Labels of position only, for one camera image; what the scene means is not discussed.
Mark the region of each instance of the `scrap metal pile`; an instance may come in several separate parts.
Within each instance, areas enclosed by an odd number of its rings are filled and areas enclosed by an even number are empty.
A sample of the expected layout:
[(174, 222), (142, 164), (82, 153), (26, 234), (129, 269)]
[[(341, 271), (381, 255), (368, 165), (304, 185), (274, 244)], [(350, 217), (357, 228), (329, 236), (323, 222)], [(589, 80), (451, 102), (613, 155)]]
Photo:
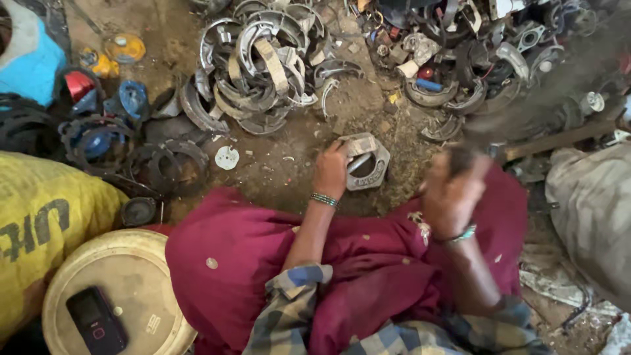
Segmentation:
[(232, 18), (203, 30), (200, 68), (181, 90), (182, 107), (205, 131), (227, 132), (226, 114), (253, 135), (273, 133), (294, 107), (317, 102), (326, 78), (363, 77), (359, 65), (334, 59), (330, 46), (310, 4), (242, 1)]
[[(596, 11), (583, 0), (423, 3), (427, 5), (411, 8), (403, 17), (381, 1), (383, 15), (368, 10), (364, 29), (374, 28), (367, 42), (375, 65), (395, 69), (414, 104), (448, 113), (440, 127), (423, 131), (430, 141), (452, 138), (466, 116), (479, 120), (501, 115), (514, 102), (526, 100), (565, 59), (561, 43), (594, 33), (598, 24)], [(568, 109), (578, 111), (585, 94), (552, 108), (565, 120), (561, 127), (576, 127), (563, 115)]]

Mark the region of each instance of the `green bangle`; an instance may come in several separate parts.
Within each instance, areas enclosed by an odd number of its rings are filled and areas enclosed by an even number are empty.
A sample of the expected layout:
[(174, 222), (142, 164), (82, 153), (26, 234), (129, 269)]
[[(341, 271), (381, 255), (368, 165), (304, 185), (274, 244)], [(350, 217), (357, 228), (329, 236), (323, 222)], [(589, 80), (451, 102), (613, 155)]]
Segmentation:
[(336, 200), (336, 199), (334, 199), (334, 198), (328, 197), (327, 195), (323, 195), (323, 194), (321, 194), (321, 193), (314, 192), (314, 193), (312, 193), (312, 194), (309, 196), (309, 198), (310, 198), (311, 200), (315, 200), (315, 201), (318, 201), (318, 202), (322, 202), (322, 203), (325, 203), (325, 204), (327, 204), (327, 205), (329, 205), (329, 206), (333, 206), (333, 207), (335, 207), (336, 209), (339, 209), (339, 201), (337, 201), (337, 200)]
[(458, 236), (456, 236), (454, 239), (450, 239), (448, 241), (440, 241), (439, 244), (445, 245), (445, 244), (453, 244), (453, 243), (458, 243), (461, 242), (465, 239), (469, 239), (471, 237), (473, 237), (475, 235), (475, 229), (476, 229), (477, 225), (475, 223), (472, 223), (469, 225), (469, 227), (467, 227), (467, 229), (464, 230), (464, 232)]

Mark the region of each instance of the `yellow plastic part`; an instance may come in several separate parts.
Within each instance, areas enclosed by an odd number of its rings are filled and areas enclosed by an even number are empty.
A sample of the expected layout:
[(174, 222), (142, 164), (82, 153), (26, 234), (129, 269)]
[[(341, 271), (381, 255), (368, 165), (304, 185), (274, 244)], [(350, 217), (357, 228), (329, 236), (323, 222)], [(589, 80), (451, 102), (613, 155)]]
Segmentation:
[(143, 40), (131, 33), (121, 33), (105, 43), (105, 53), (122, 64), (132, 64), (146, 53)]
[(0, 344), (42, 311), (47, 284), (115, 227), (124, 193), (68, 165), (0, 152)]
[(92, 70), (103, 79), (118, 78), (120, 68), (117, 62), (110, 60), (105, 54), (86, 47), (81, 52), (81, 65)]

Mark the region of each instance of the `fabric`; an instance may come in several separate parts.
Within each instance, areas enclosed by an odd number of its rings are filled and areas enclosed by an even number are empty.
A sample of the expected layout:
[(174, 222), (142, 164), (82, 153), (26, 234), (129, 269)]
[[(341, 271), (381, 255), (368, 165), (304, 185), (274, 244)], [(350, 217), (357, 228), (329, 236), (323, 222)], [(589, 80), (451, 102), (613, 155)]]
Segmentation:
[[(476, 235), (500, 290), (518, 294), (526, 194), (497, 166), (485, 182), (473, 214)], [(440, 307), (451, 302), (441, 276), (445, 256), (418, 220), (420, 205), (414, 198), (383, 218), (333, 219), (322, 262), (334, 272), (314, 313), (310, 354), (339, 354), (352, 336), (366, 338), (388, 319), (440, 322)], [(180, 308), (199, 332), (200, 354), (245, 349), (266, 305), (265, 283), (279, 274), (300, 222), (219, 188), (173, 230), (167, 263)]]
[(631, 311), (631, 143), (593, 154), (557, 150), (546, 178), (552, 222), (598, 294)]
[[(305, 265), (271, 279), (266, 284), (268, 305), (254, 322), (243, 355), (307, 355), (305, 335), (316, 310), (316, 290), (330, 278), (330, 265)], [(428, 322), (388, 320), (373, 335), (361, 340), (351, 337), (341, 354), (551, 353), (530, 326), (528, 306), (510, 296), (504, 297), (503, 308), (491, 317), (451, 315), (444, 323), (449, 331)]]

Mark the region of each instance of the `black mobile phone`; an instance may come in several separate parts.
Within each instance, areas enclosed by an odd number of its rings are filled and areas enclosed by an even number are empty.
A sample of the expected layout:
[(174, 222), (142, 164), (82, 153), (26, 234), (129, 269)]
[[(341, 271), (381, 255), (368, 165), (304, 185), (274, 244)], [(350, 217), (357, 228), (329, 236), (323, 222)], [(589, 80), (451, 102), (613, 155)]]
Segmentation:
[(125, 331), (97, 286), (68, 298), (66, 308), (90, 354), (116, 355), (127, 346)]

